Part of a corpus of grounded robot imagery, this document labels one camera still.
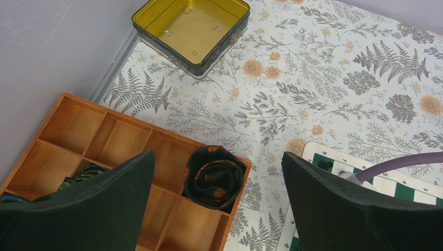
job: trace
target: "plastic container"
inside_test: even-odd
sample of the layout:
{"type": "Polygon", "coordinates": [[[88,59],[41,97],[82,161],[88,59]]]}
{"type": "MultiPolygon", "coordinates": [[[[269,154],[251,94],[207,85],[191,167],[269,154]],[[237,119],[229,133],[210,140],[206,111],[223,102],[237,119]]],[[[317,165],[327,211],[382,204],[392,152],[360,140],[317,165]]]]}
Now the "plastic container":
{"type": "Polygon", "coordinates": [[[150,0],[132,21],[146,44],[202,79],[244,33],[249,14],[242,0],[150,0]]]}

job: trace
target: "floral tablecloth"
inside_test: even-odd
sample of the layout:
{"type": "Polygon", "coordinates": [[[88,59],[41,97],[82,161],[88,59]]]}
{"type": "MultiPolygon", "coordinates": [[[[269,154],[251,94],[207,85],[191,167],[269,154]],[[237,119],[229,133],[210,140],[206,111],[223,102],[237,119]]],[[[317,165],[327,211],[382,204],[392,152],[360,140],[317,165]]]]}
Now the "floral tablecloth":
{"type": "MultiPolygon", "coordinates": [[[[373,163],[443,150],[443,37],[335,0],[247,0],[248,30],[197,81],[139,42],[101,104],[253,161],[225,250],[274,250],[284,151],[373,163]]],[[[443,185],[440,164],[401,172],[443,185]]]]}

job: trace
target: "gray wall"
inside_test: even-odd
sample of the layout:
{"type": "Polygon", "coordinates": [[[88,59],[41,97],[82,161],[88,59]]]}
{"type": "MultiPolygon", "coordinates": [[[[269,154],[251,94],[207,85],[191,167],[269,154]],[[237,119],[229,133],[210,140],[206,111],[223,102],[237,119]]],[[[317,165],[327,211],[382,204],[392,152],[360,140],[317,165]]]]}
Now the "gray wall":
{"type": "Polygon", "coordinates": [[[443,0],[341,0],[443,35],[443,0]]]}
{"type": "Polygon", "coordinates": [[[62,92],[91,98],[147,0],[0,0],[0,182],[62,92]]]}

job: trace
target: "wooden tray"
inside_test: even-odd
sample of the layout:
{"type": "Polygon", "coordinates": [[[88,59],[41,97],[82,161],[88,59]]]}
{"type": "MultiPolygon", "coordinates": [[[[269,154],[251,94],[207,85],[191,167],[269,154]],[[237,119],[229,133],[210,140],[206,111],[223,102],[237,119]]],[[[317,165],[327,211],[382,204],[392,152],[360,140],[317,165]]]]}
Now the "wooden tray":
{"type": "MultiPolygon", "coordinates": [[[[77,175],[90,163],[113,168],[152,149],[156,167],[136,250],[223,250],[242,193],[226,212],[202,207],[182,195],[188,158],[202,146],[205,145],[64,93],[1,193],[33,200],[57,191],[65,177],[77,175]]],[[[247,164],[246,180],[252,163],[239,159],[247,164]]]]}

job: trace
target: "purple cable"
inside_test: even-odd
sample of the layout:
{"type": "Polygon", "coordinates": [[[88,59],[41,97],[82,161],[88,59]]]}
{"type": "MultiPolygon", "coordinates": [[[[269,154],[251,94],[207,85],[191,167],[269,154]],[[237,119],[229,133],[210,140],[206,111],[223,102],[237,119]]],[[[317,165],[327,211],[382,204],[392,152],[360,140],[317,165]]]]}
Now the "purple cable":
{"type": "Polygon", "coordinates": [[[424,165],[432,163],[443,163],[443,152],[438,153],[420,153],[408,155],[405,157],[391,159],[374,165],[355,175],[359,181],[367,181],[379,174],[407,166],[424,165]]]}

